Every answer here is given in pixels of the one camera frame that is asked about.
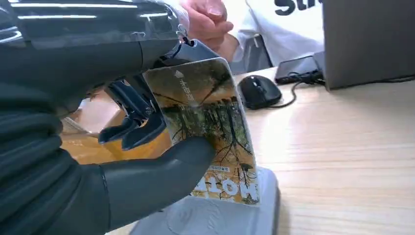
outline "black computer mouse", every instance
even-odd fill
[[[271,80],[259,75],[250,75],[238,85],[242,103],[245,107],[256,110],[267,108],[279,102],[281,91]]]

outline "wooden table surface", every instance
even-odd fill
[[[278,234],[415,234],[415,82],[301,85],[297,96],[247,111],[257,164],[279,181]]]

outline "laptop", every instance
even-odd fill
[[[414,12],[415,0],[324,1],[326,88],[415,74]]]

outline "card with tree image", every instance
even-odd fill
[[[222,58],[144,74],[173,144],[206,137],[216,156],[191,195],[246,205],[259,203],[252,142],[227,62]]]

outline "black robotic arm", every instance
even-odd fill
[[[156,160],[108,164],[79,165],[60,148],[59,118],[88,92],[195,59],[179,51],[168,5],[81,2],[0,0],[0,234],[103,234],[188,195],[215,155],[197,137]]]

